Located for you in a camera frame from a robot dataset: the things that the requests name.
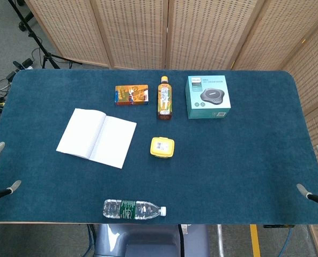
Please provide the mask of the white lined notebook yellow cover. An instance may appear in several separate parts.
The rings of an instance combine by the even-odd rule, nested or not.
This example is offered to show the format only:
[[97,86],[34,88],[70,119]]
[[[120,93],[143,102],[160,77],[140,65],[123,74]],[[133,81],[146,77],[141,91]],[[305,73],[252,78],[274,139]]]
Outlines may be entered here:
[[76,108],[56,150],[121,169],[136,125],[102,111]]

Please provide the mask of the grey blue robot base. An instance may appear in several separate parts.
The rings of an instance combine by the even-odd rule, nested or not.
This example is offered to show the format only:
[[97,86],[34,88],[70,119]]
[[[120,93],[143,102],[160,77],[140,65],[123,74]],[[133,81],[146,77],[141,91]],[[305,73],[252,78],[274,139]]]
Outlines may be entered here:
[[206,225],[101,224],[93,257],[210,257]]

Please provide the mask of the dark blue table mat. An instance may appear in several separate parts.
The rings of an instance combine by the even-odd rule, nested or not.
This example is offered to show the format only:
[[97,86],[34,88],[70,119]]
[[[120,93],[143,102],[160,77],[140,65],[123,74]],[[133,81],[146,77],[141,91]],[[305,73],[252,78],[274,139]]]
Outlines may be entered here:
[[[318,161],[293,77],[285,71],[222,71],[231,109],[189,119],[185,85],[199,71],[23,70],[0,120],[0,222],[107,223],[107,199],[167,208],[160,224],[318,224]],[[172,87],[172,117],[157,116],[158,86]],[[149,102],[116,105],[115,86],[148,85]],[[56,151],[76,108],[137,123],[122,169]],[[153,137],[175,142],[150,154]]]

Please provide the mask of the white power strip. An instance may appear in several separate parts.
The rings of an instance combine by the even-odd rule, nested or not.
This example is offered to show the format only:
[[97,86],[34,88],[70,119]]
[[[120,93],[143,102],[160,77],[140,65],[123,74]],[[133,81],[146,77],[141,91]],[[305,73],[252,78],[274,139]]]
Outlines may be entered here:
[[33,69],[33,60],[28,58],[22,63],[19,63],[18,61],[13,61],[12,64],[18,69],[18,70],[31,70]]

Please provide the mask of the clear water bottle green label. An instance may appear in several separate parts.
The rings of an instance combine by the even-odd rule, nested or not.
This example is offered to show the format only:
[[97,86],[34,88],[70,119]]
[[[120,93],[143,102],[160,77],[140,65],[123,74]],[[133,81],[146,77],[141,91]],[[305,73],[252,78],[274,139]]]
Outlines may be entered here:
[[167,209],[147,201],[107,199],[103,204],[103,216],[112,219],[150,220],[165,217]]

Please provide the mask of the teal speaker product box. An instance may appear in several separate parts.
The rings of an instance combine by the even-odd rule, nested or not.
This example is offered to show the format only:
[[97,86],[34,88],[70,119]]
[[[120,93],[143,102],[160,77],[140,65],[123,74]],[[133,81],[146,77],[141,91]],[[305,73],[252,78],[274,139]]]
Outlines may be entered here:
[[185,92],[189,119],[224,118],[231,109],[224,75],[189,76]]

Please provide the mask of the black tripod stand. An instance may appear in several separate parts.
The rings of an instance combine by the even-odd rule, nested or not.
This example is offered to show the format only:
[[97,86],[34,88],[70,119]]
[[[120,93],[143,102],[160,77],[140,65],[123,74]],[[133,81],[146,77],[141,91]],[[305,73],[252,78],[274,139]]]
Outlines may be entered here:
[[31,27],[28,24],[28,21],[30,21],[33,17],[34,14],[33,12],[29,12],[27,14],[26,17],[24,17],[21,12],[19,11],[19,9],[17,8],[16,3],[18,3],[18,0],[8,0],[8,2],[10,3],[10,5],[12,6],[12,8],[14,9],[14,11],[16,12],[17,16],[20,19],[20,23],[26,28],[26,30],[28,31],[28,36],[33,38],[35,40],[35,42],[37,43],[37,45],[39,46],[40,51],[42,51],[43,53],[43,62],[42,62],[42,68],[44,69],[46,66],[46,62],[49,61],[50,64],[52,65],[53,68],[55,69],[60,69],[60,67],[57,65],[57,63],[55,62],[54,58],[58,58],[64,61],[67,61],[69,63],[69,69],[72,68],[73,63],[78,64],[78,65],[82,65],[82,63],[77,62],[77,61],[73,61],[71,59],[67,59],[61,56],[57,56],[57,55],[52,55],[50,52],[48,52],[45,47],[42,44],[42,39],[37,37],[37,35],[35,34],[35,32],[31,29]]

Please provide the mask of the colourful orange snack box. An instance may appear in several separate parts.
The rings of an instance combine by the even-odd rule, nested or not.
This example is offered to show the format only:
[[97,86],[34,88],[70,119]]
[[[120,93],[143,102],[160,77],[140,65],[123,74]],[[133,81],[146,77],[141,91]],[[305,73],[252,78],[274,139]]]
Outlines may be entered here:
[[141,105],[149,102],[148,85],[115,86],[114,102],[116,105]]

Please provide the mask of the green tub yellow lid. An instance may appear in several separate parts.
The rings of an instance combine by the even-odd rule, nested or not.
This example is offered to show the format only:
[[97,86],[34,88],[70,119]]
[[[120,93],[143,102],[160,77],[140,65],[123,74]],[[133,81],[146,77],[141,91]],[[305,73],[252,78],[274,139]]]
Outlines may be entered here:
[[158,158],[171,158],[174,155],[175,142],[165,137],[153,137],[150,154]]

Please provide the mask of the tea bottle yellow label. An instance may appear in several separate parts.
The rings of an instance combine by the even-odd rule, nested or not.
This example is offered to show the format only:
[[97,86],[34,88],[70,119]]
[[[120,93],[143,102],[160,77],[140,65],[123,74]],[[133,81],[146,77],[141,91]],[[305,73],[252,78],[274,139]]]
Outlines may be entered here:
[[157,116],[161,120],[170,120],[172,112],[172,87],[168,77],[162,76],[158,86]]

